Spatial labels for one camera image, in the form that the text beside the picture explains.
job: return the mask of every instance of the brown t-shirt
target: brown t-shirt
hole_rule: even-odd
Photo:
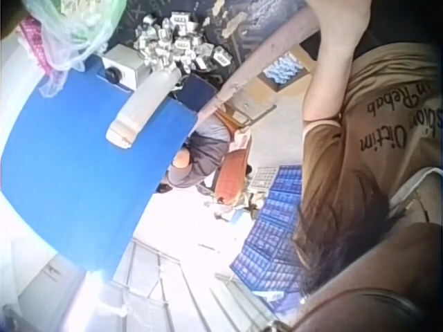
[[[303,133],[302,210],[316,201],[343,213],[362,209],[363,201],[353,196],[361,185],[350,176],[355,171],[374,177],[391,197],[418,170],[441,167],[439,63],[431,47],[405,43],[377,48],[353,63],[341,119],[309,123]],[[299,253],[303,239],[299,227]]]

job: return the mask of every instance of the gray shirt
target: gray shirt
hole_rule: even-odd
[[[202,182],[221,165],[229,143],[229,130],[215,115],[211,115],[188,139],[186,147],[190,152],[190,164],[181,169],[171,166],[167,172],[169,184],[187,188]]]

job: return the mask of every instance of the dark patterned cloth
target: dark patterned cloth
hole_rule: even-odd
[[[169,17],[172,11],[193,12],[194,20],[202,24],[210,17],[210,24],[204,27],[210,43],[222,45],[232,56],[229,67],[219,67],[204,77],[215,86],[220,86],[235,69],[267,37],[276,31],[304,5],[303,0],[226,0],[216,17],[213,17],[215,0],[127,0],[127,7],[122,19],[109,40],[109,47],[116,44],[131,46],[135,40],[135,27],[143,17],[153,14],[155,17]],[[226,24],[238,13],[245,12],[248,18],[227,38],[222,37]]]

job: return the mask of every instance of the hand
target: hand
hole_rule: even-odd
[[[322,43],[354,49],[369,24],[372,0],[307,0],[320,23]]]

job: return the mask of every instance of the black knob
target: black knob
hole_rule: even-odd
[[[117,84],[122,79],[122,73],[115,67],[105,69],[105,77],[109,83]]]

